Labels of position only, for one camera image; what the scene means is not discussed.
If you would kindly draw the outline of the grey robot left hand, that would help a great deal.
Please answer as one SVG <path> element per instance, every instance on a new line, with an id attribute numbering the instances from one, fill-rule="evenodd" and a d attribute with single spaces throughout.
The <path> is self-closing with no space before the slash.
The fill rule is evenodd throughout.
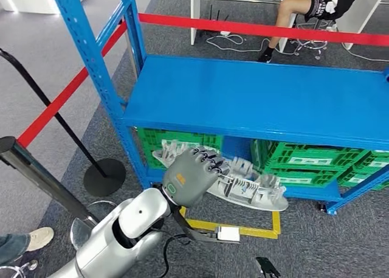
<path id="1" fill-rule="evenodd" d="M 230 171 L 228 162 L 214 149 L 188 148 L 175 158 L 162 179 L 162 190 L 177 206 L 192 207 L 221 175 Z"/>

